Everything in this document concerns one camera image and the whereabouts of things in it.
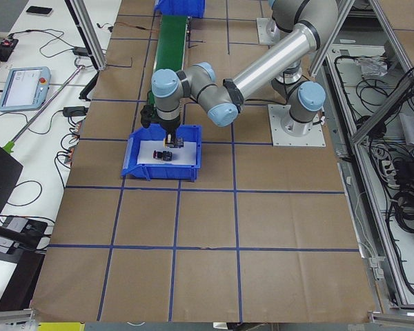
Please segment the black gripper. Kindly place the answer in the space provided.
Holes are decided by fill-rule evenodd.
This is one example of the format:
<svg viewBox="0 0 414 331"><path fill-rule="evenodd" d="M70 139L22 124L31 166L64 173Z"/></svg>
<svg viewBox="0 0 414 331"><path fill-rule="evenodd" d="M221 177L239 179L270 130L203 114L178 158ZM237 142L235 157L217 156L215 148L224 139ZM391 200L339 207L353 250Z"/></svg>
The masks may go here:
<svg viewBox="0 0 414 331"><path fill-rule="evenodd" d="M141 125L149 128L151 123L158 123L165 131L166 135L172 138L177 136L177 129L181 124L180 109L175 108L171 112L162 112L154 105L145 105L140 112Z"/></svg>

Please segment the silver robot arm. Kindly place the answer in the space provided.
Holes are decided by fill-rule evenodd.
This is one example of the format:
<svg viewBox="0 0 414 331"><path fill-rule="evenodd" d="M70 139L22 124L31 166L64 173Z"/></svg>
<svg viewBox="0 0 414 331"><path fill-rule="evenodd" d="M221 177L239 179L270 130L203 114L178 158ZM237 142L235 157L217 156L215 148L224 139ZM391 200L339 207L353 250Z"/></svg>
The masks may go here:
<svg viewBox="0 0 414 331"><path fill-rule="evenodd" d="M263 56L219 86L213 67L196 63L184 70L156 70L151 79L153 106L141 110L141 124L158 123L173 143L181 124L180 101L192 97L219 127L230 125L244 101L330 38L338 19L336 1L270 1L272 18L286 36Z"/></svg>

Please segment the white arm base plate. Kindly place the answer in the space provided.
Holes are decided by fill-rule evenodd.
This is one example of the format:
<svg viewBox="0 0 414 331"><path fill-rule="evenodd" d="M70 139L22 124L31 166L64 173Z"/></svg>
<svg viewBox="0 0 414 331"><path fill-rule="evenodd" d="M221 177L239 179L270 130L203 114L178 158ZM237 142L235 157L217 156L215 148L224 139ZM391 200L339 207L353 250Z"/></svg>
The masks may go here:
<svg viewBox="0 0 414 331"><path fill-rule="evenodd" d="M290 116L290 105L268 105L268 117L273 146L275 147L317 147L326 146L319 118L310 123L296 122Z"/></svg>
<svg viewBox="0 0 414 331"><path fill-rule="evenodd" d="M256 18L258 40L260 45L272 46L280 40L280 31L271 18Z"/></svg>

